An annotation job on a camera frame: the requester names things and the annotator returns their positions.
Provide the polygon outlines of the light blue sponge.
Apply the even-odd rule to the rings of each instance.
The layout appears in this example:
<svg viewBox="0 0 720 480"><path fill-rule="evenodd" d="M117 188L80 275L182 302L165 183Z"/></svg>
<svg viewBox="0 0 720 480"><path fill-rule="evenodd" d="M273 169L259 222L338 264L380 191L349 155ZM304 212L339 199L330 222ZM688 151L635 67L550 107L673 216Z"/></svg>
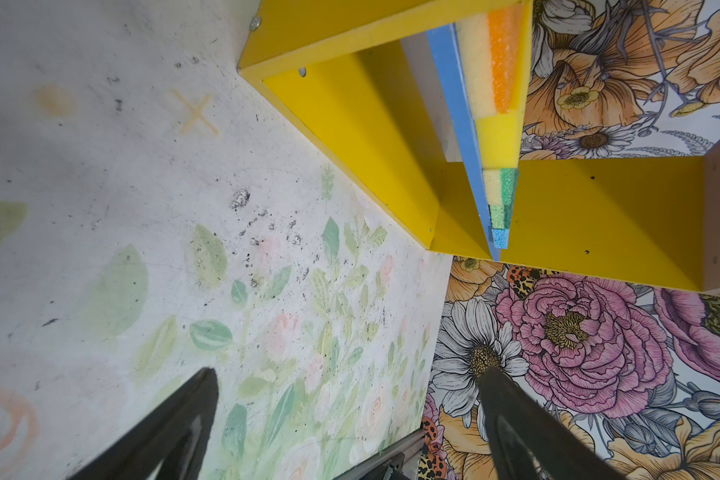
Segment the light blue sponge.
<svg viewBox="0 0 720 480"><path fill-rule="evenodd" d="M509 230L492 228L491 235L496 248L507 249L509 245Z"/></svg>

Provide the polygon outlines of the light green sponge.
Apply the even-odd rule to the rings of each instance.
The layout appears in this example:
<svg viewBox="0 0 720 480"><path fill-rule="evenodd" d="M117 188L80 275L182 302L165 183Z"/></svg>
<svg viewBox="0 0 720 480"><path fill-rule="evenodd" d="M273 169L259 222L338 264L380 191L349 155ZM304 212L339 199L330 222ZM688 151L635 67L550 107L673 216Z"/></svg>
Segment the light green sponge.
<svg viewBox="0 0 720 480"><path fill-rule="evenodd" d="M517 185L517 168L485 169L482 171L489 205L512 205Z"/></svg>

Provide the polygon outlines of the dark green sponge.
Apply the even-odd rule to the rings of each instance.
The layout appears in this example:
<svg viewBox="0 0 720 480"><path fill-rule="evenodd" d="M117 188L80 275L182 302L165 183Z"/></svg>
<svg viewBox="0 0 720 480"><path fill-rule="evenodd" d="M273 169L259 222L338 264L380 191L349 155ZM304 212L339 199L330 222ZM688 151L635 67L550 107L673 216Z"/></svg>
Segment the dark green sponge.
<svg viewBox="0 0 720 480"><path fill-rule="evenodd" d="M512 204L490 205L489 213L492 229L506 230L510 228L513 213Z"/></svg>

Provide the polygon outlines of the bright yellow sponge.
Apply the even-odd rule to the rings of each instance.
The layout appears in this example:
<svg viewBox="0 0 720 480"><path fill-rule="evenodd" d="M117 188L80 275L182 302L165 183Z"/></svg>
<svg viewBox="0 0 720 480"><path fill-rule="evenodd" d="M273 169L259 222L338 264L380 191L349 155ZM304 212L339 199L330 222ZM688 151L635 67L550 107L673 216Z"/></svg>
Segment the bright yellow sponge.
<svg viewBox="0 0 720 480"><path fill-rule="evenodd" d="M477 120L477 133L480 140L481 160L486 168L514 168L519 161L519 150L525 102L529 84L531 63L532 10L531 1L515 4L525 6L523 24L519 34L517 50L517 69L512 94L512 106L506 114Z"/></svg>

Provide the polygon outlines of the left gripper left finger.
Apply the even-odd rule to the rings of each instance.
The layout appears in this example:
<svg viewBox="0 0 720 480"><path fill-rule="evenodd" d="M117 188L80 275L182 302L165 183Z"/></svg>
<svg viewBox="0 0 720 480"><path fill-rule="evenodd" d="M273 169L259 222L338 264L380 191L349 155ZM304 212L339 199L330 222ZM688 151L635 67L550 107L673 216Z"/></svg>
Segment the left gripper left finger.
<svg viewBox="0 0 720 480"><path fill-rule="evenodd" d="M196 479L218 405L212 368L198 370L74 479Z"/></svg>

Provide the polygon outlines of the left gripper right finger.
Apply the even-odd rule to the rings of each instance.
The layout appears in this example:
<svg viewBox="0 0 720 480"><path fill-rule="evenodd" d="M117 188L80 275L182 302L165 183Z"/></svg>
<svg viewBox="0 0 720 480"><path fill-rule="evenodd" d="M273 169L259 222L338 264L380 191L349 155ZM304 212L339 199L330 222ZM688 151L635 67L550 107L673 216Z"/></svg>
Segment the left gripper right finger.
<svg viewBox="0 0 720 480"><path fill-rule="evenodd" d="M620 479L568 429L537 405L498 368L478 381L483 427L500 479Z"/></svg>

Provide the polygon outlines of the orange sponge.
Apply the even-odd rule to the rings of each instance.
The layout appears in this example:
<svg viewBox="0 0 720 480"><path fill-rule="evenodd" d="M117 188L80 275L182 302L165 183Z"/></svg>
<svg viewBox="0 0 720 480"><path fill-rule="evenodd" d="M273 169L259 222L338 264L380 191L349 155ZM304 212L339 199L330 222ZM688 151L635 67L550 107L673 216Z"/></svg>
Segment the orange sponge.
<svg viewBox="0 0 720 480"><path fill-rule="evenodd" d="M456 23L468 102L476 120L510 111L524 10L519 3Z"/></svg>

